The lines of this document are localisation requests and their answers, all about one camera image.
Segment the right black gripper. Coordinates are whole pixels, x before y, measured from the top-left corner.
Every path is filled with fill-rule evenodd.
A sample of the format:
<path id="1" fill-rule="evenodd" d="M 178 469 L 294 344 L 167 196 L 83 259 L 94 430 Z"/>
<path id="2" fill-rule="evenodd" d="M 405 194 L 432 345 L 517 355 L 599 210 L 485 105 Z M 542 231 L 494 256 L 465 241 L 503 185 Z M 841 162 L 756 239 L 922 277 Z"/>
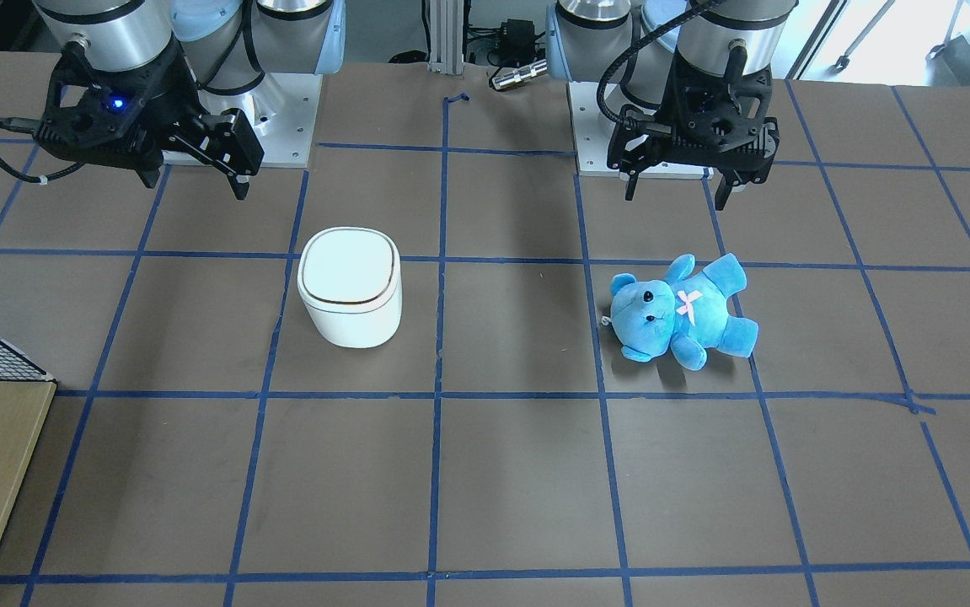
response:
<path id="1" fill-rule="evenodd" d="M 134 170 L 148 189 L 160 183 L 165 151 L 183 153 L 219 170 L 245 200 L 264 147 L 241 109 L 205 112 L 176 39 L 126 72 L 95 69 L 72 40 L 52 70 L 35 141 L 60 160 Z"/>

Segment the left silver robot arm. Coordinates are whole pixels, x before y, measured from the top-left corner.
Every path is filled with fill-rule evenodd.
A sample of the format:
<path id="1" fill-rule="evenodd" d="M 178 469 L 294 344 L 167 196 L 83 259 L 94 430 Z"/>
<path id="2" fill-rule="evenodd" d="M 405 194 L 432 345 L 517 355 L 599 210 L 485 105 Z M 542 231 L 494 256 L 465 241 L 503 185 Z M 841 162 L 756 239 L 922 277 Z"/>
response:
<path id="1" fill-rule="evenodd" d="M 584 84 L 607 135 L 598 169 L 624 197 L 657 166 L 711 169 L 723 210 L 769 178 L 779 148 L 769 116 L 771 58 L 794 1 L 555 1 L 545 58 L 554 79 Z"/>

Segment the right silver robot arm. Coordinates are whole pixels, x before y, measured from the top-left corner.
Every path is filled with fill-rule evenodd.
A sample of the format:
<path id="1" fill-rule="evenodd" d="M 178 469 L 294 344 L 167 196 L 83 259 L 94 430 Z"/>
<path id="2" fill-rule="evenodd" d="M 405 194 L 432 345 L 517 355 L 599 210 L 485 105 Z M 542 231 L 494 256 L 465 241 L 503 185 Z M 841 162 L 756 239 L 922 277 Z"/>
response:
<path id="1" fill-rule="evenodd" d="M 342 1 L 38 1 L 61 43 L 33 128 L 46 153 L 130 170 L 307 168 L 320 85 L 345 59 Z"/>

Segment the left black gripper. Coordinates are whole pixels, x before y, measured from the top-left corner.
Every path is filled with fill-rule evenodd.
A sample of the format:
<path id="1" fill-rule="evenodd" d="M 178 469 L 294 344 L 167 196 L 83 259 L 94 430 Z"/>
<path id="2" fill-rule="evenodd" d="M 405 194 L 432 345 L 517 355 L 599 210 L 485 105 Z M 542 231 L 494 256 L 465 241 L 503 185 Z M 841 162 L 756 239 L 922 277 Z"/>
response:
<path id="1" fill-rule="evenodd" d="M 608 168 L 626 177 L 624 199 L 634 200 L 643 170 L 662 163 L 717 170 L 717 212 L 732 192 L 766 181 L 780 142 L 778 122 L 767 115 L 771 93 L 770 67 L 711 74 L 675 56 L 658 111 L 624 105 L 609 136 Z"/>

